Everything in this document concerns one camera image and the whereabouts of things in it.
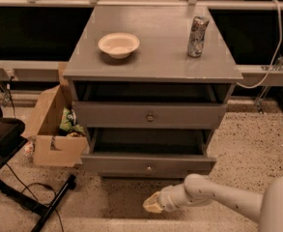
open drawer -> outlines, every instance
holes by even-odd
[[[84,167],[101,176],[184,178],[209,174],[216,162],[205,145],[210,130],[94,129]]]
[[[80,102],[225,103],[230,84],[81,81],[73,82]]]
[[[76,101],[83,127],[217,129],[226,104]]]

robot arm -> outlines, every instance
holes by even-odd
[[[172,212],[182,206],[200,206],[211,200],[256,222],[259,221],[262,194],[218,185],[197,174],[188,175],[183,184],[156,192],[143,203],[143,207],[148,212]]]
[[[283,231],[283,177],[275,179],[265,195],[215,184],[197,174],[184,183],[163,188],[144,203],[148,212],[172,212],[182,206],[198,206],[215,200],[259,223],[259,232]]]

bowl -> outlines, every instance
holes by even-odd
[[[99,49],[115,59],[127,58],[139,45],[139,39],[127,33],[108,34],[99,40]]]

terrazzo floor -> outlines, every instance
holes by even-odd
[[[210,178],[221,185],[264,193],[269,183],[283,176],[283,112],[276,101],[263,103],[264,115],[252,101],[230,101],[228,112],[215,132],[208,153],[217,158]],[[25,123],[32,107],[19,105],[16,117]],[[5,116],[13,116],[10,107]],[[95,173],[74,168],[41,167],[25,157],[23,150],[9,162],[10,167],[26,184],[40,182],[58,190],[70,174],[77,186],[69,191],[58,207],[64,231],[257,231],[257,224],[228,208],[212,202],[203,207],[182,208],[174,213],[149,214],[143,201],[155,191],[180,180],[102,179]],[[0,170],[0,178],[15,189],[23,186],[8,167]],[[31,190],[42,203],[52,192],[39,186]],[[0,232],[31,231],[38,216],[23,210],[0,193]],[[54,214],[42,231],[62,231]]]

nightstand top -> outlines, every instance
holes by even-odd
[[[192,19],[210,18],[200,58],[187,55]],[[124,60],[99,50],[106,34],[125,32],[140,47]],[[64,77],[78,80],[236,83],[240,71],[207,7],[96,6]]]

